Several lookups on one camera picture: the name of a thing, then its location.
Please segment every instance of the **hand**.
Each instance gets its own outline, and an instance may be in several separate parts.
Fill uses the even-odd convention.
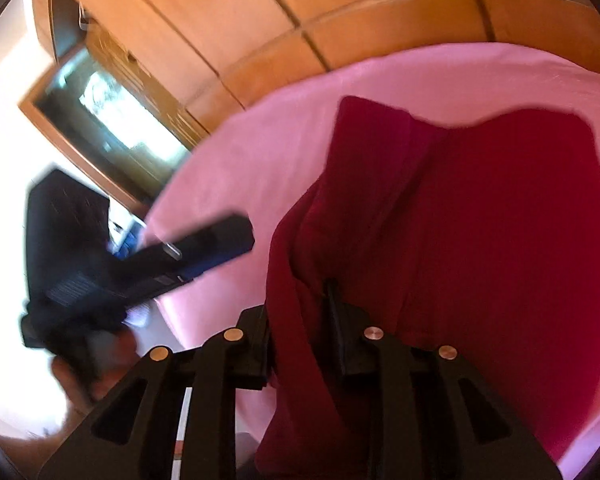
[[[101,400],[106,396],[109,390],[138,362],[140,357],[136,353],[137,346],[133,332],[127,327],[116,334],[116,342],[112,349],[114,367],[90,387],[90,394],[95,400]],[[82,388],[67,362],[55,357],[51,363],[51,372],[62,386],[68,400],[67,425],[72,428],[67,429],[70,433],[91,411],[92,406],[85,398]]]

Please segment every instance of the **black mount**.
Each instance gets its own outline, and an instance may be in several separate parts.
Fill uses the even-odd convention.
[[[534,436],[458,352],[403,345],[326,287],[336,370],[376,392],[369,480],[559,480]],[[235,479],[235,389],[272,365],[264,306],[200,348],[151,350],[49,459],[39,480],[167,480],[187,387],[180,478]]]

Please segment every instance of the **person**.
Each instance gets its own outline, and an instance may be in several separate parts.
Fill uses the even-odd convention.
[[[106,396],[107,392],[138,362],[140,357],[137,346],[136,338],[130,329],[125,328],[117,334],[113,348],[114,366],[91,385],[91,395],[95,400],[101,400]],[[0,447],[27,479],[34,479],[37,476],[46,460],[91,410],[90,402],[85,398],[67,362],[58,357],[53,358],[51,372],[67,398],[66,416],[60,430],[50,436],[28,440],[0,436]]]

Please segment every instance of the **wooden furniture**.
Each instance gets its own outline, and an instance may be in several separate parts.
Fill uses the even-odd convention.
[[[589,0],[79,0],[207,131],[271,91],[428,44],[519,43],[600,72]]]

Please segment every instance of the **red blanket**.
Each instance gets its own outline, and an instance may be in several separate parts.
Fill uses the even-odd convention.
[[[600,375],[600,166],[578,117],[519,110],[447,129],[359,98],[280,222],[267,277],[272,476],[363,478],[368,402],[320,370],[324,280],[375,325],[459,349],[559,458]]]

